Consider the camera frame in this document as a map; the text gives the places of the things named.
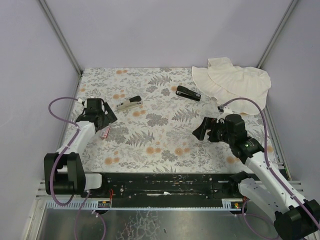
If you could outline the red white staple box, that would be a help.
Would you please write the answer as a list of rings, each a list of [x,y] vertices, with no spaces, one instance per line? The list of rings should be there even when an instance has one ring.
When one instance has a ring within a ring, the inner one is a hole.
[[[99,137],[101,139],[106,139],[108,137],[109,132],[110,132],[110,126],[107,126],[101,130]]]

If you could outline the beige and black stapler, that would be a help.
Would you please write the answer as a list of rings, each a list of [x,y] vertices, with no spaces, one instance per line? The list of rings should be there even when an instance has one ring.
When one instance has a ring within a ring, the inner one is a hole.
[[[133,109],[136,107],[140,107],[142,104],[143,104],[142,98],[139,95],[137,95],[137,96],[134,96],[134,97],[118,104],[116,106],[116,109],[119,112],[121,112],[121,111],[126,111],[129,109]]]

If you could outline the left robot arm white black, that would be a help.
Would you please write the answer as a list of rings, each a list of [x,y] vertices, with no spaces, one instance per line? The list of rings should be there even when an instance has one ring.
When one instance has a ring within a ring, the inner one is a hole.
[[[48,106],[48,111],[56,119],[73,125],[74,132],[66,144],[44,157],[45,191],[56,202],[58,195],[81,195],[85,191],[98,189],[102,186],[100,173],[85,173],[81,155],[97,132],[118,120],[108,103],[103,99],[81,100],[74,97],[67,99],[80,103],[84,107],[82,113],[75,121],[61,118],[53,113],[52,105],[64,99],[65,97],[60,97],[53,100]]]

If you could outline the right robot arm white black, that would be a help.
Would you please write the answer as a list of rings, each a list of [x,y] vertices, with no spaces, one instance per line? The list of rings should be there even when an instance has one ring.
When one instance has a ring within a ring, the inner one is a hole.
[[[320,229],[319,203],[307,200],[268,161],[264,148],[248,135],[239,114],[205,117],[192,134],[200,141],[208,136],[211,143],[228,144],[233,155],[259,178],[264,187],[244,171],[233,175],[231,183],[268,215],[280,238],[300,240]]]

